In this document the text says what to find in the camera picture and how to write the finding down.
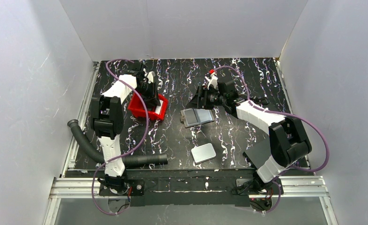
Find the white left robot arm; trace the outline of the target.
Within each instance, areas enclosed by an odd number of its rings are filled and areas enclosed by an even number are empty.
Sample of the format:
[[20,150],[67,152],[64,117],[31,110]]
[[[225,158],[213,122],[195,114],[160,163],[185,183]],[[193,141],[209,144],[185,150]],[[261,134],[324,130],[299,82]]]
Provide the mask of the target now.
[[144,63],[135,61],[123,74],[113,77],[115,83],[100,97],[92,99],[91,128],[102,147],[105,174],[120,177],[125,171],[119,143],[124,127],[122,103],[133,95],[128,109],[135,117],[163,120],[168,102],[158,93],[155,73],[148,71]]

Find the red plastic bin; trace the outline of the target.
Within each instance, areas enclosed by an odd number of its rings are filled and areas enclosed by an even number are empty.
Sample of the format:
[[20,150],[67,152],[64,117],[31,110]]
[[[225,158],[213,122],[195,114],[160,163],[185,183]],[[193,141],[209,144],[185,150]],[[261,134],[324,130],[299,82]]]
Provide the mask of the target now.
[[[159,99],[166,99],[162,94],[159,94]],[[168,108],[168,100],[167,100],[167,105],[166,107],[162,110],[160,115],[157,115],[154,113],[155,109],[147,109],[147,113],[148,113],[148,117],[151,121],[155,121],[155,120],[164,120],[165,118],[165,113],[166,110]],[[133,94],[133,97],[129,103],[128,106],[128,110],[131,111],[132,115],[135,118],[145,118],[146,117],[146,112],[144,110],[144,107],[141,103],[140,98],[136,95]]]

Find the stack of credit cards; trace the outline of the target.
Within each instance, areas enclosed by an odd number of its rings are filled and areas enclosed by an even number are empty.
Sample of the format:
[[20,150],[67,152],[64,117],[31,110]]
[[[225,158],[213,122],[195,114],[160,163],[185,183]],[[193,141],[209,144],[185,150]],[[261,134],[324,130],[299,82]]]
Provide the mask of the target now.
[[154,110],[154,113],[157,114],[157,115],[160,115],[162,110],[166,107],[167,105],[167,100],[166,99],[160,99],[159,100],[160,104],[157,105],[155,107],[155,110]]

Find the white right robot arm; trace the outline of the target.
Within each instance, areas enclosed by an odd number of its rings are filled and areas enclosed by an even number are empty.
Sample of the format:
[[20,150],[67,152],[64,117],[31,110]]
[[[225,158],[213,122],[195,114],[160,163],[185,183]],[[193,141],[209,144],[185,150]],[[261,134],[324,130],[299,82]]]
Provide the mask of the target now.
[[255,125],[269,135],[271,153],[256,170],[256,184],[273,181],[295,161],[312,151],[300,119],[269,111],[246,100],[239,94],[233,81],[199,86],[186,105],[187,108],[204,110],[212,110],[216,106],[223,106],[228,114]]

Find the grey leather card holder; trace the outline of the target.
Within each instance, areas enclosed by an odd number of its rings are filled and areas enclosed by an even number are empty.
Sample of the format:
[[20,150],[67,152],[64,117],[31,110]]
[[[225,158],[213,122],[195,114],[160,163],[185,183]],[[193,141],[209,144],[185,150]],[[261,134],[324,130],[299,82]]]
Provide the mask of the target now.
[[205,109],[184,109],[180,111],[180,122],[185,128],[191,128],[215,121],[211,110]]

